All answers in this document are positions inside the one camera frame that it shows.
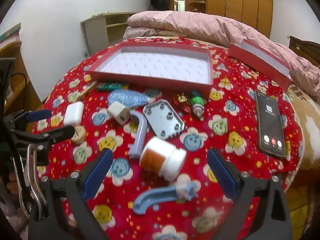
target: red box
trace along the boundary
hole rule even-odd
[[[142,74],[145,70],[149,71],[148,75]],[[171,43],[120,43],[93,63],[89,73],[101,82],[122,82],[178,92],[198,90],[204,97],[209,96],[213,82],[209,49]]]
[[[284,91],[288,89],[290,67],[253,42],[244,39],[241,45],[231,44],[228,54],[275,81]]]

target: blue gripper pad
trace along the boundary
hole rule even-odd
[[[35,122],[43,119],[47,119],[51,117],[51,111],[49,109],[33,111],[27,114],[27,122]]]
[[[103,182],[104,177],[106,176],[112,165],[112,151],[110,149],[103,149],[103,151],[104,150],[106,150],[106,152],[98,161],[98,163],[92,168],[91,173],[84,181],[82,199],[85,202],[87,202],[89,199],[94,198],[101,183]]]
[[[236,190],[236,182],[223,162],[219,159],[217,154],[212,149],[208,151],[207,160],[208,165],[212,170],[214,176],[216,177],[225,196],[227,198],[235,200],[238,196],[238,192]]]

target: red bedspread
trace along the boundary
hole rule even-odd
[[[299,161],[299,148],[303,147],[302,133],[290,99],[276,83],[236,59],[230,58],[228,50],[220,47],[179,37],[130,39],[123,42],[173,42],[209,47],[211,51],[214,85],[205,105],[204,121],[198,120],[193,115],[179,113],[186,129],[179,137],[168,140],[178,148],[187,150],[187,159],[178,180],[199,181],[201,184],[198,191],[199,198],[190,202],[154,205],[148,208],[146,215],[143,216],[133,213],[133,201],[139,194],[151,188],[166,186],[168,183],[142,171],[139,160],[129,160],[128,144],[134,142],[137,124],[129,122],[120,126],[107,115],[103,115],[107,108],[108,93],[105,92],[93,91],[83,100],[85,110],[81,125],[87,131],[85,142],[80,146],[73,145],[70,140],[55,144],[49,154],[49,165],[38,167],[40,178],[44,175],[51,179],[64,178],[75,170],[80,171],[86,163],[95,159],[100,151],[99,144],[113,150],[115,162],[119,162],[118,158],[125,158],[121,161],[128,162],[129,165],[123,175],[116,176],[111,168],[96,197],[88,201],[90,209],[111,240],[132,238],[156,240],[169,233],[180,240],[210,239],[216,226],[223,222],[232,205],[231,200],[223,195],[207,165],[206,152],[211,147],[220,149],[222,155],[240,171],[248,171],[254,177],[268,179],[272,174],[281,173],[280,177],[285,187],[288,172],[295,171]],[[44,108],[52,110],[52,117],[39,121],[34,128],[35,133],[62,126],[68,104],[91,82],[91,77],[86,71],[108,49],[84,60],[61,78],[44,104]],[[145,92],[147,88],[131,87],[131,89]],[[252,98],[253,91],[257,89],[278,101],[285,147],[290,154],[289,161],[268,157],[257,149],[257,121],[255,101]],[[169,92],[165,90],[152,90],[152,92],[156,99],[167,99],[177,112],[180,111],[172,103]],[[101,113],[104,118],[95,118]],[[146,142],[153,136],[154,133],[150,129]],[[193,147],[184,145],[186,137],[196,138],[197,143]],[[257,199],[252,202],[239,237],[247,233],[257,203]],[[72,222],[72,210],[69,209],[67,200],[64,200],[63,204]]]

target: pink blanket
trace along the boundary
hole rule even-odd
[[[241,44],[243,39],[254,42],[290,67],[295,84],[320,103],[320,70],[282,44],[274,43],[254,28],[236,20],[217,15],[177,11],[146,11],[128,19],[124,38],[165,35],[155,29],[175,32],[175,35],[199,39],[225,47]]]

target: wooden wardrobe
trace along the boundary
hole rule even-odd
[[[270,37],[272,0],[186,0],[186,11],[195,8],[203,13],[235,19]]]

